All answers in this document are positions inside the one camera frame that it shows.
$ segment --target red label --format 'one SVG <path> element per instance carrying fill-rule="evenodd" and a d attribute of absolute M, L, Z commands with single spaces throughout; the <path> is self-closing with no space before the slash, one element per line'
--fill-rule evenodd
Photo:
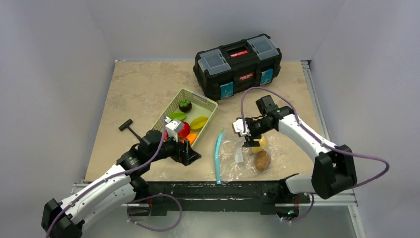
<path fill-rule="evenodd" d="M 246 53 L 248 53 L 248 50 L 236 52 L 234 54 L 231 54 L 230 56 L 233 58 L 233 57 L 240 56 L 240 55 L 243 55 L 243 54 L 246 54 Z"/>
<path fill-rule="evenodd" d="M 242 76 L 242 77 L 239 78 L 239 81 L 247 80 L 249 78 L 252 78 L 253 76 L 254 76 L 254 73 L 250 73 L 250 74 L 244 75 L 244 76 Z"/>

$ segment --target basket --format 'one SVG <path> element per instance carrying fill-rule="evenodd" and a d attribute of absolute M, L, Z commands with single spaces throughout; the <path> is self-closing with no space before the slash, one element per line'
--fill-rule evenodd
<path fill-rule="evenodd" d="M 195 118 L 200 117 L 200 116 L 208 117 L 208 120 L 207 120 L 206 124 L 203 126 L 203 128 L 200 131 L 191 130 L 191 133 L 198 133 L 198 136 L 197 136 L 196 140 L 191 145 L 192 147 L 194 147 L 194 145 L 199 140 L 200 135 L 206 129 L 207 124 L 213 118 L 214 112 L 216 111 L 216 108 L 218 106 L 217 102 L 215 102 L 211 99 L 208 99 L 203 95 L 200 95 L 198 93 L 195 93 L 195 92 L 193 92 L 191 90 L 188 90 L 188 89 L 185 89 L 185 88 L 179 90 L 179 92 L 176 94 L 175 98 L 172 100 L 172 102 L 169 104 L 169 106 L 165 109 L 165 111 L 157 119 L 157 121 L 155 122 L 155 125 L 152 127 L 152 129 L 162 131 L 162 117 L 164 115 L 169 116 L 170 114 L 172 114 L 174 112 L 180 112 L 181 110 L 179 109 L 178 105 L 179 105 L 179 102 L 181 102 L 181 100 L 183 100 L 183 99 L 188 99 L 193 104 L 193 107 L 192 107 L 191 111 L 186 113 L 187 117 L 184 120 L 186 123 L 191 124 L 191 122 Z"/>

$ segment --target black toolbox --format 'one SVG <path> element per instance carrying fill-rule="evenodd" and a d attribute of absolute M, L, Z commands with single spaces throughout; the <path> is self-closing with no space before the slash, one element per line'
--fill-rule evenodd
<path fill-rule="evenodd" d="M 271 83 L 280 72 L 280 61 L 280 49 L 269 35 L 261 34 L 198 52 L 193 71 L 204 95 L 217 101 Z"/>

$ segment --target beige table surface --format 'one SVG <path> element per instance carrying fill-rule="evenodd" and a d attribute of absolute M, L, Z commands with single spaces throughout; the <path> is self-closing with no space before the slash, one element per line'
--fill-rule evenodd
<path fill-rule="evenodd" d="M 202 94 L 193 73 L 193 62 L 117 62 L 104 111 L 95 139 L 85 181 L 101 176 L 131 145 L 138 143 L 127 130 L 118 127 L 128 119 L 140 136 L 152 128 L 160 114 L 181 88 Z M 306 80 L 299 62 L 282 62 L 281 71 L 273 83 L 265 86 L 289 99 L 299 116 L 319 133 Z M 247 94 L 245 116 L 258 116 L 255 100 L 267 95 L 262 90 Z M 232 123 L 240 116 L 243 93 L 218 101 L 218 108 L 206 131 L 194 146 L 202 157 L 189 166 L 171 158 L 153 162 L 142 175 L 146 181 L 214 181 L 214 144 L 222 126 L 233 134 Z M 285 103 L 273 96 L 279 107 Z M 271 131 L 267 137 L 272 147 L 269 169 L 247 180 L 278 180 L 294 173 L 311 173 L 312 161 L 288 137 Z"/>

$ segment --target red fruit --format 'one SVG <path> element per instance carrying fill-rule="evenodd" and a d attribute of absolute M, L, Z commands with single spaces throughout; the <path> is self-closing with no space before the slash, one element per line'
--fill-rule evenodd
<path fill-rule="evenodd" d="M 188 125 L 188 123 L 186 123 L 185 121 L 183 121 L 182 123 L 184 123 L 184 127 L 178 133 L 178 136 L 184 138 L 190 134 L 191 128 L 190 125 Z"/>

